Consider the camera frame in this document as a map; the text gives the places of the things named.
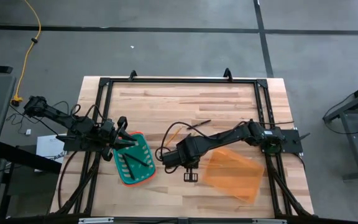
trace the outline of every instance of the black metal frame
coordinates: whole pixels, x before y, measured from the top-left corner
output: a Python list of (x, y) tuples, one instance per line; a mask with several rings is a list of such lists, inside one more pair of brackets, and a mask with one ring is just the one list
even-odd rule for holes
[(8, 194), (11, 178), (16, 164), (31, 167), (34, 169), (59, 174), (61, 163), (51, 159), (29, 153), (19, 148), (0, 142), (0, 158), (6, 159), (11, 163), (8, 173), (4, 173), (2, 177), (2, 184), (5, 184), (2, 200), (0, 204), (0, 219), (5, 219), (11, 201), (11, 196)]
[[(267, 105), (267, 111), (268, 111), (268, 115), (267, 115), (268, 120), (269, 120), (269, 123), (274, 123), (274, 116), (273, 116), (272, 105), (271, 105), (271, 101), (270, 101), (270, 95), (269, 95), (269, 87), (267, 85), (266, 79), (233, 79), (232, 74), (228, 68), (225, 70), (223, 77), (224, 78), (138, 78), (136, 72), (132, 71), (131, 75), (128, 78), (123, 78), (123, 77), (100, 78), (95, 104), (97, 106), (100, 106), (101, 95), (103, 93), (104, 87), (107, 85), (108, 89), (107, 89), (107, 94), (106, 94), (106, 99), (105, 99), (105, 104), (104, 104), (104, 110), (103, 110), (103, 116), (107, 117), (108, 111), (109, 111), (109, 105), (111, 102), (112, 87), (113, 87), (114, 83), (243, 83), (243, 84), (250, 84), (250, 85), (254, 86), (259, 121), (264, 123), (265, 122), (264, 112), (263, 112), (262, 101), (261, 101), (261, 97), (260, 97), (260, 89), (261, 88), (263, 89), (263, 93), (264, 93), (264, 97), (265, 97), (266, 105)], [(94, 119), (94, 121), (96, 121), (98, 119), (98, 114), (96, 112), (94, 112), (94, 114), (93, 114), (93, 119)], [(83, 168), (81, 171), (81, 177), (80, 177), (81, 181), (84, 180), (85, 175), (87, 173), (88, 166), (90, 163), (90, 157), (91, 157), (91, 153), (90, 152), (86, 153), (85, 158), (84, 158)], [(100, 160), (100, 155), (98, 153), (95, 155), (95, 159)], [(269, 162), (269, 160), (271, 161), (271, 155), (265, 154), (265, 159), (267, 161), (266, 162), (267, 166), (269, 166), (271, 164), (271, 162)], [(285, 183), (285, 175), (284, 175), (284, 170), (283, 170), (282, 158), (281, 158), (280, 154), (276, 155), (276, 161), (277, 161), (277, 165), (278, 165), (278, 173), (279, 173), (281, 179), (283, 180), (283, 182)], [(270, 184), (270, 193), (272, 195), (273, 211), (274, 211), (275, 216), (282, 215), (282, 212), (281, 212), (279, 204), (278, 204), (275, 180), (272, 177), (272, 173), (271, 173), (270, 169), (268, 168), (267, 170), (268, 170), (268, 179), (269, 179), (269, 184)], [(89, 192), (88, 192), (88, 199), (87, 199), (87, 203), (86, 203), (86, 208), (84, 210), (84, 213), (86, 213), (88, 215), (91, 214), (94, 191), (95, 191), (95, 187), (96, 187), (96, 180), (97, 180), (97, 174), (94, 175), (91, 180), (90, 188), (89, 188)], [(291, 215), (290, 203), (289, 203), (287, 197), (284, 195), (284, 193), (283, 193), (283, 196), (284, 196), (284, 200), (285, 200), (285, 214)], [(74, 210), (75, 213), (80, 212), (81, 202), (82, 202), (82, 194), (80, 195), (80, 197), (78, 198), (78, 200), (75, 203), (75, 210)]]

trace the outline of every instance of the orange translucent tray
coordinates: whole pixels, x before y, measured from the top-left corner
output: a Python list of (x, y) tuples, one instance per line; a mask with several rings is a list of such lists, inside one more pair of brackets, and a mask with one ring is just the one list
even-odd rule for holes
[(254, 203), (264, 166), (229, 149), (215, 149), (206, 167), (203, 182), (247, 203)]

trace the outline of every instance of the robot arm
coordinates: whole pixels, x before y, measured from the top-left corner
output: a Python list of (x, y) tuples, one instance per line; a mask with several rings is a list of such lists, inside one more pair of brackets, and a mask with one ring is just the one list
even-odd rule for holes
[(265, 129), (259, 123), (250, 120), (234, 129), (212, 136), (189, 136), (177, 144), (176, 151), (162, 154), (162, 164), (166, 168), (183, 166), (187, 169), (198, 168), (200, 157), (209, 150), (237, 141), (245, 141), (251, 146), (276, 146), (284, 142), (285, 137), (279, 127)]
[(87, 116), (66, 114), (47, 104), (42, 96), (31, 96), (24, 106), (24, 114), (29, 117), (48, 118), (68, 129), (67, 136), (57, 136), (69, 151), (100, 152), (103, 159), (110, 161), (111, 149), (122, 149), (134, 145), (134, 138), (125, 132), (128, 126), (126, 117), (120, 117), (117, 129), (111, 119), (95, 123)]

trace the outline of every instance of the cable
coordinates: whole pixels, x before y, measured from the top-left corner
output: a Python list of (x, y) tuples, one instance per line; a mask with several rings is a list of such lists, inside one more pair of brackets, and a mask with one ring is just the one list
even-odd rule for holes
[(24, 114), (22, 114), (22, 113), (20, 113), (20, 112), (18, 112), (12, 105), (9, 105), (14, 111), (16, 111), (18, 114), (20, 114), (21, 116), (23, 116), (25, 119), (27, 119), (28, 121), (30, 121), (31, 123), (33, 123), (33, 124), (37, 124), (38, 122), (41, 122), (45, 127), (47, 127), (49, 130), (51, 130), (51, 132), (53, 132), (53, 133), (55, 133), (57, 136), (59, 136), (59, 134), (56, 132), (56, 131), (54, 131), (52, 128), (50, 128), (48, 125), (46, 125), (43, 121), (41, 121), (40, 119), (38, 119), (38, 118), (35, 118), (35, 117), (32, 117), (32, 118), (34, 118), (34, 119), (36, 119), (38, 122), (33, 122), (32, 120), (30, 120), (30, 118), (28, 118), (28, 117), (26, 117), (26, 116), (24, 116)]
[(278, 123), (267, 123), (267, 122), (258, 122), (259, 124), (292, 124), (294, 123), (295, 121), (286, 121), (286, 122), (278, 122)]
[(62, 208), (62, 193), (60, 191), (62, 189), (63, 176), (65, 175), (65, 172), (66, 172), (66, 169), (68, 167), (68, 164), (73, 159), (75, 154), (77, 154), (77, 151), (73, 152), (73, 154), (71, 154), (70, 157), (67, 159), (67, 162), (66, 162), (66, 164), (65, 164), (65, 166), (64, 166), (64, 168), (62, 170), (62, 174), (60, 175), (59, 185), (58, 185), (58, 189), (57, 189), (57, 202), (58, 202), (59, 209)]
[[(17, 168), (20, 168), (20, 167), (22, 167), (22, 166), (23, 166), (23, 165), (18, 165), (18, 166), (13, 167), (13, 169), (17, 169)], [(11, 168), (0, 169), (0, 172), (1, 172), (1, 171), (5, 171), (5, 170), (9, 170), (9, 169), (11, 169)]]
[(71, 114), (71, 117), (72, 117), (73, 119), (77, 120), (78, 122), (83, 122), (83, 121), (86, 119), (86, 117), (88, 117), (89, 113), (91, 112), (91, 110), (92, 110), (93, 108), (96, 109), (96, 111), (98, 112), (99, 116), (102, 118), (103, 121), (107, 120), (107, 118), (105, 118), (105, 117), (100, 113), (99, 107), (98, 107), (97, 105), (92, 105), (92, 106), (88, 109), (88, 111), (86, 112), (86, 114), (82, 117), (82, 119), (76, 119), (76, 118), (74, 118), (74, 115), (76, 115), (76, 114), (80, 111), (80, 109), (81, 109), (81, 105), (79, 105), (79, 104), (76, 104), (76, 105), (74, 105), (74, 106), (71, 108), (70, 114)]
[[(171, 130), (171, 128), (174, 127), (174, 125), (176, 125), (176, 124), (186, 125), (186, 126), (188, 126), (189, 128), (195, 130), (198, 134), (202, 135), (202, 137), (204, 137), (204, 138), (208, 138), (208, 139), (211, 139), (211, 140), (222, 140), (222, 139), (226, 138), (227, 136), (229, 136), (238, 126), (240, 126), (240, 125), (243, 124), (243, 123), (246, 124), (245, 121), (240, 121), (234, 128), (231, 129), (230, 132), (228, 132), (227, 134), (225, 134), (225, 135), (223, 135), (223, 136), (220, 136), (220, 137), (218, 137), (218, 138), (211, 138), (211, 137), (205, 135), (204, 133), (202, 133), (201, 131), (199, 131), (198, 129), (196, 129), (195, 127), (193, 127), (192, 125), (188, 124), (188, 123), (184, 123), (184, 122), (181, 122), (181, 121), (174, 122), (174, 123), (172, 123), (172, 124), (169, 126), (169, 128), (168, 128), (167, 131), (165, 132), (164, 137), (162, 138), (161, 146), (155, 150), (154, 156), (155, 156), (156, 160), (162, 162), (162, 150), (163, 150), (163, 149), (166, 149), (166, 150), (168, 150), (168, 151), (171, 151), (171, 149), (169, 149), (169, 148), (167, 148), (167, 147), (164, 146), (164, 142), (165, 142), (165, 138), (167, 138), (167, 135), (168, 135), (168, 133), (169, 133), (169, 130)], [(167, 174), (172, 174), (173, 172), (175, 172), (175, 171), (178, 169), (178, 167), (179, 167), (179, 166), (174, 167), (173, 170), (171, 170), (171, 171), (168, 171), (168, 169), (165, 168), (165, 172), (166, 172)]]
[(353, 95), (353, 93), (352, 94), (350, 94), (349, 96), (347, 96), (344, 100), (342, 100), (341, 102), (339, 102), (339, 103), (337, 103), (337, 104), (335, 104), (334, 106), (332, 106), (330, 109), (328, 109), (327, 110), (327, 112), (324, 114), (324, 116), (323, 116), (323, 121), (324, 121), (324, 124), (325, 124), (325, 126), (330, 130), (330, 131), (332, 131), (332, 132), (334, 132), (334, 133), (336, 133), (336, 134), (357, 134), (358, 133), (358, 131), (355, 131), (355, 132), (352, 132), (352, 133), (342, 133), (342, 132), (339, 132), (339, 131), (335, 131), (335, 130), (333, 130), (332, 128), (330, 128), (329, 126), (328, 126), (328, 124), (327, 124), (327, 122), (324, 120), (324, 118), (327, 116), (327, 114), (328, 114), (328, 112), (330, 112), (332, 109), (334, 109), (335, 107), (337, 107), (337, 106), (339, 106), (341, 103), (343, 103), (343, 102), (345, 102), (347, 99), (349, 99), (349, 97), (351, 97)]
[(347, 97), (346, 97), (344, 100), (342, 100), (341, 102), (335, 104), (335, 105), (332, 106), (330, 109), (328, 109), (327, 112), (324, 114), (323, 118), (324, 118), (325, 116), (327, 116), (328, 112), (330, 112), (330, 111), (331, 111), (332, 109), (334, 109), (335, 107), (339, 106), (341, 103), (345, 102), (345, 101), (346, 101), (347, 99), (349, 99), (349, 97), (351, 97), (352, 95), (353, 95), (353, 93), (350, 94), (349, 96), (347, 96)]
[(303, 162), (303, 159), (302, 159), (302, 157), (300, 157), (297, 153), (293, 153), (296, 157), (298, 157), (299, 158), (299, 160), (302, 162), (302, 165), (303, 165), (303, 170), (305, 170), (306, 171), (306, 166), (305, 166), (305, 162)]
[(19, 88), (20, 88), (20, 85), (22, 83), (22, 79), (23, 79), (23, 76), (24, 76), (24, 72), (25, 72), (25, 66), (27, 64), (27, 58), (29, 57), (29, 54), (34, 46), (34, 44), (38, 43), (38, 37), (40, 36), (41, 34), (41, 22), (40, 22), (40, 19), (38, 18), (38, 15), (36, 13), (36, 11), (33, 9), (33, 7), (30, 5), (29, 2), (27, 2), (27, 0), (24, 0), (24, 2), (29, 6), (29, 8), (31, 9), (31, 11), (34, 13), (34, 16), (35, 18), (37, 18), (37, 22), (38, 22), (38, 33), (37, 35), (34, 37), (34, 38), (31, 38), (31, 45), (29, 47), (29, 49), (27, 50), (27, 52), (25, 53), (25, 57), (24, 57), (24, 63), (23, 63), (23, 69), (22, 69), (22, 74), (20, 75), (20, 79), (19, 79), (19, 82), (17, 84), (17, 87), (16, 87), (16, 93), (15, 95), (13, 96), (13, 99), (11, 100), (11, 104), (14, 105), (14, 106), (19, 106), (19, 103), (21, 101), (23, 101), (23, 98), (22, 97), (19, 97)]
[(157, 221), (157, 222), (139, 222), (137, 224), (160, 224), (160, 223), (172, 223), (172, 221), (174, 221), (174, 223), (177, 223), (178, 219), (174, 219), (174, 218), (171, 218), (171, 219), (166, 219), (166, 220), (160, 220), (160, 221)]
[(330, 127), (328, 126), (327, 123), (325, 123), (325, 125), (326, 125), (326, 127), (327, 127), (330, 131), (332, 131), (332, 132), (334, 132), (334, 133), (336, 133), (336, 134), (357, 134), (357, 133), (358, 133), (358, 131), (355, 131), (355, 132), (353, 132), (353, 133), (342, 133), (342, 132), (333, 130), (332, 128), (330, 128)]
[[(60, 101), (60, 102), (58, 102), (58, 103), (55, 103), (55, 104), (52, 105), (52, 106), (57, 106), (57, 105), (59, 105), (59, 104), (61, 104), (61, 103), (66, 104), (66, 106), (67, 106), (67, 113), (68, 113), (68, 107), (69, 107), (69, 105), (68, 105), (68, 103), (67, 103), (66, 101)], [(26, 135), (25, 133), (20, 132), (20, 130), (21, 130), (22, 127), (23, 127), (23, 119), (24, 119), (24, 118), (26, 118), (28, 121), (30, 121), (30, 122), (33, 123), (33, 124), (37, 124), (37, 123), (39, 122), (39, 121), (33, 122), (33, 121), (31, 121), (29, 118), (23, 116), (23, 114), (21, 114), (20, 112), (18, 112), (15, 108), (13, 108), (13, 107), (11, 107), (11, 108), (14, 109), (14, 110), (16, 111), (16, 113), (13, 113), (13, 114), (11, 114), (10, 116), (8, 116), (8, 117), (5, 119), (5, 121), (10, 121), (10, 120), (11, 120), (11, 125), (13, 125), (13, 126), (19, 124), (20, 126), (19, 126), (19, 129), (17, 130), (17, 133)], [(18, 121), (18, 122), (15, 122), (15, 120), (16, 120), (16, 118), (17, 118), (18, 115), (22, 116), (22, 119), (20, 119), (20, 121)]]
[(41, 121), (40, 119), (36, 118), (36, 117), (33, 117), (34, 119), (36, 119), (37, 121), (41, 122), (41, 124), (43, 124), (45, 127), (47, 127), (51, 132), (55, 133), (56, 136), (59, 136), (59, 134), (54, 131), (52, 128), (50, 128), (49, 126), (47, 126), (47, 124), (45, 124), (43, 121)]

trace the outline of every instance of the black cable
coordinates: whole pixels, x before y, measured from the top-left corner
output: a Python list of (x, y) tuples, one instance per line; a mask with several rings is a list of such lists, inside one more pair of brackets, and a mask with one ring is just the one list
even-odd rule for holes
[[(176, 125), (176, 124), (186, 125), (186, 126), (188, 126), (189, 128), (195, 130), (198, 134), (202, 135), (202, 137), (204, 137), (204, 138), (208, 138), (208, 139), (211, 139), (211, 140), (222, 140), (222, 139), (226, 138), (227, 136), (229, 136), (232, 132), (234, 132), (234, 130), (235, 130), (238, 126), (240, 126), (241, 124), (243, 124), (243, 123), (246, 124), (245, 121), (240, 121), (234, 128), (231, 129), (230, 132), (228, 132), (227, 134), (225, 134), (225, 135), (223, 135), (223, 136), (220, 136), (220, 137), (218, 137), (218, 138), (211, 138), (211, 137), (207, 136), (206, 134), (202, 133), (200, 130), (198, 130), (198, 129), (196, 129), (195, 127), (193, 127), (192, 125), (188, 124), (188, 123), (181, 122), (181, 121), (174, 122), (174, 123), (172, 123), (172, 124), (169, 126), (169, 128), (168, 128), (167, 131), (165, 132), (164, 137), (162, 138), (161, 146), (155, 150), (155, 152), (154, 152), (155, 158), (156, 158), (156, 160), (162, 162), (162, 150), (163, 150), (163, 149), (166, 149), (166, 150), (168, 150), (168, 151), (171, 151), (169, 148), (167, 148), (167, 147), (164, 146), (164, 142), (165, 142), (165, 138), (167, 138), (167, 135), (168, 135), (169, 131), (170, 131), (170, 130), (172, 129), (172, 127), (174, 127), (174, 125)], [(165, 172), (166, 172), (167, 174), (172, 174), (173, 172), (176, 171), (176, 169), (177, 169), (178, 167), (179, 167), (179, 166), (174, 167), (172, 171), (168, 171), (168, 169), (165, 168)]]
[(306, 171), (306, 166), (305, 166), (305, 162), (303, 162), (303, 159), (301, 156), (299, 156), (297, 153), (293, 153), (296, 157), (299, 158), (299, 160), (302, 162), (302, 165), (303, 165), (303, 170)]
[(63, 176), (65, 175), (68, 164), (73, 159), (75, 154), (77, 154), (77, 151), (73, 152), (73, 154), (71, 154), (70, 157), (67, 159), (67, 162), (66, 162), (65, 166), (63, 167), (62, 174), (60, 175), (59, 185), (58, 185), (58, 189), (57, 189), (57, 202), (58, 202), (59, 209), (62, 208), (62, 195), (61, 195), (60, 191), (62, 189)]
[(328, 112), (330, 112), (330, 111), (331, 111), (332, 109), (334, 109), (335, 107), (339, 106), (341, 103), (345, 102), (345, 101), (346, 101), (347, 99), (349, 99), (349, 97), (351, 97), (352, 95), (353, 95), (353, 93), (350, 94), (349, 96), (347, 96), (347, 97), (346, 97), (344, 100), (342, 100), (341, 102), (335, 104), (335, 105), (332, 106), (330, 109), (328, 109), (327, 112), (324, 114), (323, 117), (327, 116)]
[(326, 127), (327, 127), (330, 131), (332, 131), (332, 132), (334, 132), (334, 133), (336, 133), (336, 134), (357, 134), (357, 133), (358, 133), (358, 131), (355, 131), (355, 132), (352, 132), (352, 133), (342, 133), (342, 132), (333, 130), (332, 128), (330, 128), (330, 127), (328, 126), (327, 123), (325, 123), (325, 125), (326, 125)]
[(292, 124), (294, 121), (278, 122), (278, 123), (267, 123), (267, 122), (258, 122), (259, 124)]
[[(76, 110), (74, 113), (72, 113), (72, 111), (74, 110), (74, 108), (76, 108), (77, 106), (78, 106), (78, 110)], [(71, 113), (72, 113), (72, 114), (71, 114), (71, 117), (72, 117), (73, 119), (77, 120), (78, 122), (82, 122), (82, 121), (84, 121), (84, 120), (86, 119), (86, 117), (88, 117), (89, 113), (91, 112), (91, 110), (92, 110), (93, 108), (96, 109), (96, 111), (98, 112), (99, 116), (102, 118), (103, 121), (107, 120), (107, 118), (105, 118), (105, 117), (102, 115), (102, 113), (100, 113), (99, 107), (98, 107), (97, 105), (92, 105), (92, 106), (88, 109), (88, 111), (86, 112), (85, 116), (83, 116), (82, 119), (78, 120), (78, 119), (75, 119), (75, 118), (74, 118), (74, 115), (76, 115), (76, 114), (80, 111), (81, 105), (76, 104), (76, 105), (74, 105), (74, 106), (72, 107), (72, 109), (71, 109)]]
[(327, 112), (324, 114), (324, 116), (323, 116), (323, 121), (324, 121), (324, 124), (325, 124), (325, 126), (330, 130), (330, 131), (332, 131), (332, 132), (334, 132), (334, 133), (336, 133), (336, 134), (357, 134), (358, 133), (358, 131), (355, 131), (355, 132), (352, 132), (352, 133), (342, 133), (342, 132), (339, 132), (339, 131), (335, 131), (335, 130), (333, 130), (332, 128), (330, 128), (329, 126), (328, 126), (328, 124), (327, 124), (327, 122), (324, 120), (324, 118), (325, 118), (325, 116), (327, 116), (327, 114), (328, 114), (328, 112), (330, 112), (332, 109), (334, 109), (335, 107), (337, 107), (337, 106), (339, 106), (341, 103), (343, 103), (343, 102), (345, 102), (347, 99), (349, 99), (349, 97), (351, 97), (353, 95), (353, 93), (352, 94), (350, 94), (349, 96), (347, 96), (344, 100), (342, 100), (341, 102), (339, 102), (339, 103), (337, 103), (337, 104), (335, 104), (334, 106), (332, 106), (330, 109), (328, 109), (327, 110)]
[[(60, 102), (58, 102), (58, 103), (55, 103), (55, 104), (52, 105), (52, 106), (57, 106), (57, 105), (59, 105), (59, 104), (61, 104), (61, 103), (66, 104), (66, 106), (67, 106), (67, 113), (68, 113), (69, 105), (68, 105), (68, 103), (67, 103), (66, 101), (60, 101)], [(22, 113), (18, 112), (15, 107), (11, 106), (10, 104), (9, 104), (9, 106), (10, 106), (14, 111), (16, 111), (16, 113), (13, 113), (13, 114), (11, 114), (10, 116), (8, 116), (8, 117), (5, 119), (5, 121), (10, 121), (10, 120), (11, 120), (11, 125), (18, 125), (18, 124), (19, 124), (20, 126), (19, 126), (19, 129), (17, 130), (17, 133), (25, 135), (25, 133), (20, 132), (20, 130), (21, 130), (22, 127), (23, 127), (23, 119), (24, 119), (24, 118), (27, 119), (28, 121), (30, 121), (30, 122), (33, 123), (33, 124), (37, 124), (38, 122), (40, 122), (40, 121), (36, 121), (36, 122), (32, 121), (32, 120), (29, 119), (28, 117), (24, 116)], [(15, 122), (17, 116), (19, 116), (19, 115), (22, 116), (22, 118), (20, 119), (20, 121)]]
[[(18, 165), (18, 166), (15, 166), (15, 167), (13, 167), (13, 169), (17, 169), (17, 168), (20, 168), (20, 167), (22, 167), (23, 165)], [(1, 171), (5, 171), (5, 170), (9, 170), (10, 168), (4, 168), (4, 169), (0, 169), (0, 172)]]
[(139, 222), (137, 224), (160, 224), (160, 223), (172, 223), (172, 221), (174, 221), (174, 223), (177, 223), (178, 219), (177, 218), (171, 218), (171, 219), (166, 219), (166, 220), (160, 220), (157, 222)]
[(56, 136), (59, 136), (59, 134), (54, 131), (52, 128), (50, 128), (49, 126), (47, 126), (47, 124), (45, 124), (43, 121), (41, 121), (40, 119), (36, 118), (36, 117), (33, 117), (34, 119), (36, 119), (37, 121), (41, 122), (41, 124), (43, 124), (45, 127), (47, 127), (51, 132), (55, 133)]

